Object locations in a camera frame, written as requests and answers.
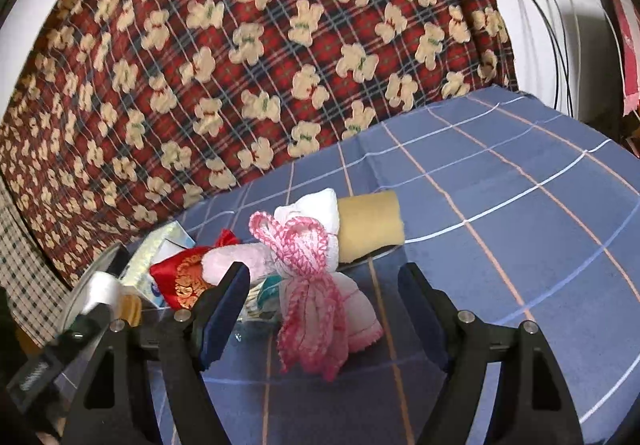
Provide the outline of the pink white knitted cloth bundle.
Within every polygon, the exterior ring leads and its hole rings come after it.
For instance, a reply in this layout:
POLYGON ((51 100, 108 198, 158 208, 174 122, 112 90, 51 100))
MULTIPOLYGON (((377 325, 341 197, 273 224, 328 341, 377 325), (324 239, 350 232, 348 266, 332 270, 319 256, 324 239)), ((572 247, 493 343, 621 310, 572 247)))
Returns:
POLYGON ((272 252, 280 276, 282 369, 298 364, 305 373, 334 380, 350 354, 384 335, 370 300, 355 280, 337 271, 335 192, 325 188, 273 213, 256 211, 248 229, 272 252))

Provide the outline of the fluffy pink soft item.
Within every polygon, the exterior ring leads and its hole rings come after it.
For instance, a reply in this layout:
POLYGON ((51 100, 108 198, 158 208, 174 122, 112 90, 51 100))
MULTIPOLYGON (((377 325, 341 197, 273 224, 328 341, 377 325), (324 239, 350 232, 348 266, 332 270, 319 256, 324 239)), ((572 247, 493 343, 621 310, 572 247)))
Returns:
POLYGON ((240 243, 214 248, 202 259, 203 279, 209 285, 217 286, 233 263, 244 264, 250 271, 250 282, 273 274, 274 260, 271 250, 263 243, 240 243))

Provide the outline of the checked beige hanging towel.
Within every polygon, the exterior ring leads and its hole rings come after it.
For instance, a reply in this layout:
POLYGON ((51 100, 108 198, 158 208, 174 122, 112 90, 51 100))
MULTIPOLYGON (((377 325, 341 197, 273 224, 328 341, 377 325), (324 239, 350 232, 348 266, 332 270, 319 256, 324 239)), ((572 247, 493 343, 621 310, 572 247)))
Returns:
POLYGON ((0 205, 1 286, 14 321, 32 341, 43 345, 58 334, 70 291, 47 265, 4 184, 0 205))

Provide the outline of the red gold embroidered pouch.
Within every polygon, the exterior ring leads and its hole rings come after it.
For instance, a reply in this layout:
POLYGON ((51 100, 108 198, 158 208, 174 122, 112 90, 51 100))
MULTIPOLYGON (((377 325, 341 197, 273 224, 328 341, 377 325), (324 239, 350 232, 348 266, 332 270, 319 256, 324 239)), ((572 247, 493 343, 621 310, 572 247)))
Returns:
POLYGON ((192 309, 200 295, 214 283, 203 278, 204 255, 215 248, 239 245, 241 240, 230 229, 223 229, 213 246, 181 250, 150 267, 157 289, 171 309, 192 309))

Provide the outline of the yellow patterned tissue box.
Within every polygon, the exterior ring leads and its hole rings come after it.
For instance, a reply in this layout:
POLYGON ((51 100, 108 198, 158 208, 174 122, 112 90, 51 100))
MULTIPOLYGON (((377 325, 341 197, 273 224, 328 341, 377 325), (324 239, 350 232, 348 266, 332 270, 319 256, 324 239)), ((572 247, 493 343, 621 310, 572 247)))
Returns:
POLYGON ((166 301, 151 276, 151 266, 194 246, 195 240, 178 221, 169 222, 146 235, 120 274, 119 281, 128 291, 136 291, 147 305, 164 307, 166 301))

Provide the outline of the light blue wipes packet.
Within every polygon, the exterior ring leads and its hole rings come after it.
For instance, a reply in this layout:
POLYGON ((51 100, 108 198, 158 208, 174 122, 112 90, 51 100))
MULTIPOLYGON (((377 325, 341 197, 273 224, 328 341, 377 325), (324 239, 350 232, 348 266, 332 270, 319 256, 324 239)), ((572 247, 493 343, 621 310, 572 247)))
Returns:
POLYGON ((281 314, 279 275, 268 275, 250 286, 241 309, 240 323, 272 323, 281 314))

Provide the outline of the blue checked tablecloth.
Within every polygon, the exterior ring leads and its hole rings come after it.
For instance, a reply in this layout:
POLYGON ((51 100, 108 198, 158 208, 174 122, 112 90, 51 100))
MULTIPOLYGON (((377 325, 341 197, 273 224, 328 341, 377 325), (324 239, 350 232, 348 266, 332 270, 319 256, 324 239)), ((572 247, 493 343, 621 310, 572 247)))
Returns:
POLYGON ((332 382, 283 373, 272 335, 240 332, 206 371, 235 444, 411 444, 444 375, 422 350, 397 275, 416 263, 487 323, 538 323, 582 435, 607 442, 639 394, 639 162, 528 95, 499 88, 425 106, 181 214, 201 245, 307 194, 391 190, 405 241, 346 267, 383 339, 332 382))

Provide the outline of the yellow sponge block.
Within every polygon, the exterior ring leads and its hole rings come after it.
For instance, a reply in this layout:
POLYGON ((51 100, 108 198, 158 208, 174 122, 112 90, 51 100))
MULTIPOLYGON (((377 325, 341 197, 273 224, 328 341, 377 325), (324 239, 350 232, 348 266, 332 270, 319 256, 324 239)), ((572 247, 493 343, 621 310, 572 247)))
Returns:
POLYGON ((340 198, 338 262, 352 263, 385 247, 405 241, 404 223, 394 191, 340 198))

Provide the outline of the red plaid bear blanket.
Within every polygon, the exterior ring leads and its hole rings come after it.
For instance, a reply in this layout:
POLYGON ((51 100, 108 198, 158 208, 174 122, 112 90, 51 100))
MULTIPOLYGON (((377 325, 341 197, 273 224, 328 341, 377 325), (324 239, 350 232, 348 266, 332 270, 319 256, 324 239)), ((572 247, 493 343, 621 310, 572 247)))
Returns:
POLYGON ((1 172, 70 284, 207 196, 494 84, 518 85, 497 0, 58 0, 1 172))

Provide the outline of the pink white plastic bag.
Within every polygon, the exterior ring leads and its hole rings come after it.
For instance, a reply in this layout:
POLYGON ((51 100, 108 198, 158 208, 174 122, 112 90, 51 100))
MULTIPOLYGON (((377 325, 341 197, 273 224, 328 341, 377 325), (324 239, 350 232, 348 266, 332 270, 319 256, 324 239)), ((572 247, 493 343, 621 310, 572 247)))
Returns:
POLYGON ((610 0, 620 46, 622 116, 639 115, 639 0, 610 0))

